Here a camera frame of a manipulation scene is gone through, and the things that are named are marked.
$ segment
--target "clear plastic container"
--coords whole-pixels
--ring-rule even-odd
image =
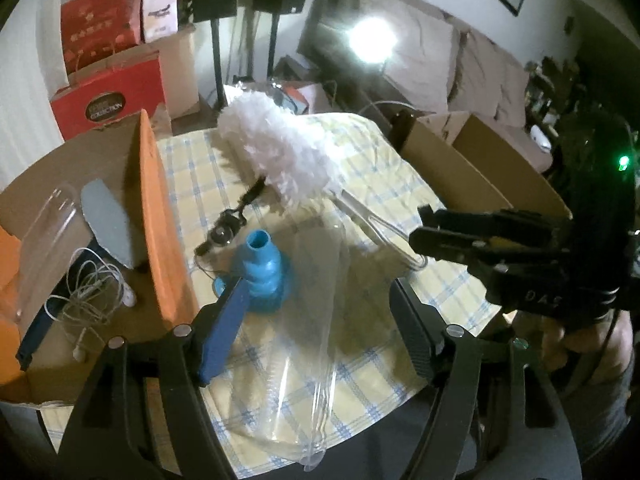
[[[349,250],[342,223],[321,219],[299,226],[286,250],[290,297],[271,315],[264,399],[251,432],[268,453],[315,468],[326,450],[335,389],[332,324],[344,303]]]
[[[84,219],[77,194],[60,186],[44,203],[22,240],[18,295],[13,322],[20,337],[65,275],[69,258],[84,235]]]

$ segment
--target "red box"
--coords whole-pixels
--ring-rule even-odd
[[[119,66],[109,66],[106,59],[74,76],[72,86],[51,100],[65,140],[143,108],[152,117],[165,102],[157,52]]]
[[[60,9],[66,73],[140,44],[142,0],[71,0]]]

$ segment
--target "pillow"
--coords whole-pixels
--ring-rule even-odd
[[[448,12],[444,13],[444,20],[447,23],[450,23],[451,25],[453,25],[456,28],[456,30],[460,31],[461,34],[466,34],[468,32],[471,32],[472,30],[476,31],[467,22],[463,22],[462,20],[460,20],[459,18],[456,18],[453,14],[449,14]]]
[[[460,46],[449,110],[495,117],[503,77],[504,66],[494,44],[474,30],[468,32]]]
[[[527,122],[525,114],[525,92],[529,83],[529,73],[517,59],[500,47],[495,47],[504,64],[502,97],[498,103],[495,120],[507,126],[523,128]]]
[[[460,31],[453,27],[451,33],[451,55],[449,56],[449,79],[447,80],[447,96],[451,94],[453,85],[456,82],[456,65],[458,63],[458,54],[460,53],[460,41],[462,35]]]
[[[447,112],[453,26],[401,0],[360,0],[360,11],[384,19],[398,38],[385,78],[419,110]]]

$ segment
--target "person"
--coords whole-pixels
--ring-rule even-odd
[[[603,345],[615,322],[606,348]],[[634,331],[630,314],[609,313],[603,321],[566,333],[555,319],[518,313],[513,323],[517,336],[537,342],[546,370],[553,374],[567,365],[569,352],[602,352],[596,369],[585,384],[561,395],[571,426],[583,474],[599,467],[629,422],[626,403],[634,370]]]

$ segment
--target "checkered tablecloth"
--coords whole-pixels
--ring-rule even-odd
[[[351,114],[324,114],[306,120],[334,134],[336,144],[346,154],[342,161],[345,188],[382,218],[411,232],[420,224],[418,206],[442,207],[374,123]],[[193,250],[204,240],[219,213],[236,206],[254,182],[254,175],[241,154],[223,142],[216,130],[161,140],[158,147],[198,302],[211,303],[216,300],[211,278],[195,266]],[[248,226],[243,233],[263,228],[276,234],[275,240],[284,239],[301,222],[327,214],[338,215],[348,225],[351,253],[338,341],[334,406],[326,424],[326,443],[330,447],[368,428],[424,386],[414,373],[389,312],[388,290],[393,279],[408,277],[423,302],[436,306],[447,322],[465,326],[473,334],[486,326],[498,308],[484,300],[484,287],[462,266],[430,262],[424,270],[410,272],[392,250],[374,243],[329,199],[282,210],[277,207],[273,192],[267,190],[257,205],[245,210]],[[228,269],[231,253],[230,248],[217,250],[209,262],[211,269]],[[236,338],[226,371],[202,391],[220,443],[241,478],[287,464],[247,436],[255,427],[262,400],[259,385],[264,384],[268,344],[264,334],[260,319],[249,315]],[[155,383],[150,383],[149,389],[150,398],[159,397]],[[294,418],[308,413],[310,395],[308,388],[301,386],[286,399]],[[159,416],[160,406],[152,404],[156,445],[162,464],[177,471],[166,427]],[[55,445],[69,412],[68,408],[43,412]]]

